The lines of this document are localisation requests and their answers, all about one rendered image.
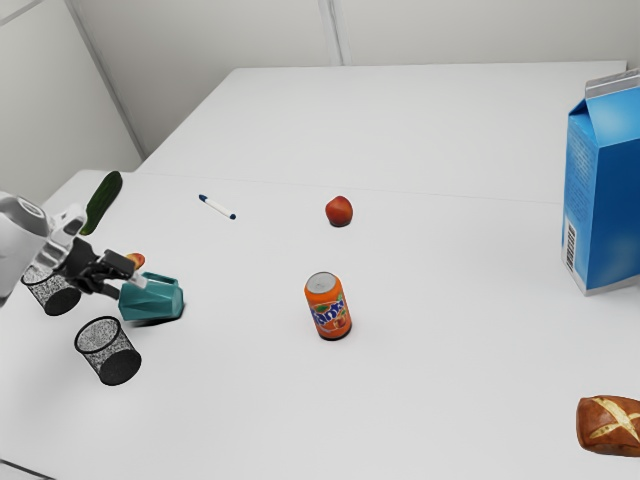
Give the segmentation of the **white pen with blue cap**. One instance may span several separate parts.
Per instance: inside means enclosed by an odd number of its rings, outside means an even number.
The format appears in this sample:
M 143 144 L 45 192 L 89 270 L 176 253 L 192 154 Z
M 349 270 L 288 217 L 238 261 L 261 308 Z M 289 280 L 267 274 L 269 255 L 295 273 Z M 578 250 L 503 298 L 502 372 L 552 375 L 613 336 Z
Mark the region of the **white pen with blue cap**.
M 219 204 L 218 202 L 212 200 L 211 198 L 209 198 L 207 195 L 204 194 L 199 194 L 198 198 L 201 202 L 203 202 L 204 204 L 208 205 L 209 207 L 213 208 L 214 210 L 216 210 L 218 213 L 220 213 L 221 215 L 231 219 L 231 220 L 235 220 L 237 218 L 237 215 L 231 211 L 230 209 L 224 207 L 223 205 Z

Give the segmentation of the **green cucumber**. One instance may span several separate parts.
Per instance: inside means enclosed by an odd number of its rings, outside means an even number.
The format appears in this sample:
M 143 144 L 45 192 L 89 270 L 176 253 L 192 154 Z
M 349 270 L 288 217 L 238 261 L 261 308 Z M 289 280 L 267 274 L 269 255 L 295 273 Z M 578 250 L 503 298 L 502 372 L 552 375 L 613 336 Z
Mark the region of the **green cucumber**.
M 96 230 L 122 187 L 123 178 L 119 171 L 111 171 L 103 178 L 86 206 L 86 222 L 80 230 L 81 235 L 87 236 Z

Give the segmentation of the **red apple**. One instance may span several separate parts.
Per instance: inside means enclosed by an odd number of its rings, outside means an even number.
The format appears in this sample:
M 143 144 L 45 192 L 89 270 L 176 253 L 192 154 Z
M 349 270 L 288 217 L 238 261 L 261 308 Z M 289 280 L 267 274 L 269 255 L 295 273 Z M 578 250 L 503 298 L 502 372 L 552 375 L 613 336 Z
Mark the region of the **red apple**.
M 339 195 L 326 204 L 325 214 L 332 226 L 344 227 L 352 221 L 353 206 L 346 197 Z

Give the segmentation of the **orange soda can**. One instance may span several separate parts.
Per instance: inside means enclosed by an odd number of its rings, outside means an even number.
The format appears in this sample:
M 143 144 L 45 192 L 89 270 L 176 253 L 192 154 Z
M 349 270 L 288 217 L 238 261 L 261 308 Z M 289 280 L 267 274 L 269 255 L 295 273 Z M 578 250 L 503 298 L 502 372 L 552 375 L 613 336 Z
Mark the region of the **orange soda can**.
M 318 332 L 327 341 L 346 337 L 352 320 L 340 279 L 330 272 L 317 272 L 306 282 L 305 298 Z

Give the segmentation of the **black mesh pen holder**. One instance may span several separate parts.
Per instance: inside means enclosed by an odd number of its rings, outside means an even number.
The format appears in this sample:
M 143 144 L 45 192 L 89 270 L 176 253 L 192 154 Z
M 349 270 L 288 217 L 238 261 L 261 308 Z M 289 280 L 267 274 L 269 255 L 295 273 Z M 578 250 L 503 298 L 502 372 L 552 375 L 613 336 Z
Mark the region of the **black mesh pen holder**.
M 71 311 L 81 298 L 81 292 L 64 277 L 35 266 L 27 268 L 21 283 L 49 316 L 59 316 Z
M 112 316 L 97 317 L 81 327 L 74 347 L 107 386 L 126 383 L 142 364 L 120 321 Z

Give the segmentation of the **blue milk carton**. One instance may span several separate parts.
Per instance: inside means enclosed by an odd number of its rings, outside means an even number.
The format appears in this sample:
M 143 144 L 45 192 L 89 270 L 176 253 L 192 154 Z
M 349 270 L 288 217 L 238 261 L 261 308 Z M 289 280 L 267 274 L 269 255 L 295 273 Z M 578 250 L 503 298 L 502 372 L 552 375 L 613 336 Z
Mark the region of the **blue milk carton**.
M 588 81 L 568 115 L 561 259 L 585 296 L 640 281 L 640 68 Z

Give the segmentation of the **teal faceted mug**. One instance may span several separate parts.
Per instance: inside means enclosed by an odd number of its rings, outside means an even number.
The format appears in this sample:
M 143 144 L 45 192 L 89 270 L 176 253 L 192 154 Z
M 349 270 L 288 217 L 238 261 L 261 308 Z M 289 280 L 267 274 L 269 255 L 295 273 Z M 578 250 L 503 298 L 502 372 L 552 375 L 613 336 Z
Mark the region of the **teal faceted mug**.
M 152 272 L 144 272 L 146 286 L 132 283 L 121 287 L 118 308 L 125 321 L 171 320 L 184 310 L 183 290 L 177 279 Z

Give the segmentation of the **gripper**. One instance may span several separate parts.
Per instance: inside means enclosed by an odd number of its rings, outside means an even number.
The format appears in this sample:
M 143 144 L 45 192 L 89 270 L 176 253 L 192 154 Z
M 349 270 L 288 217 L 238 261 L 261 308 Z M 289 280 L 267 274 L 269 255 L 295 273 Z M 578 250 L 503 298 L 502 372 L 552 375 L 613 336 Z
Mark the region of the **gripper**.
M 106 250 L 99 257 L 88 242 L 75 238 L 71 251 L 55 273 L 87 294 L 119 299 L 120 289 L 108 281 L 129 280 L 136 273 L 136 268 L 133 260 L 111 250 Z

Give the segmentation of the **brown pretzel bread roll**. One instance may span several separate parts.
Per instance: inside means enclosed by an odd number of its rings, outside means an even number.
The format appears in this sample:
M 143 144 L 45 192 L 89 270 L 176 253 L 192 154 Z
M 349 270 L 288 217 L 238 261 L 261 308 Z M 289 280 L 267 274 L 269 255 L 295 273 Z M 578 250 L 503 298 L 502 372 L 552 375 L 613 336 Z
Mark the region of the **brown pretzel bread roll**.
M 640 458 L 640 400 L 611 395 L 581 398 L 576 434 L 584 450 Z

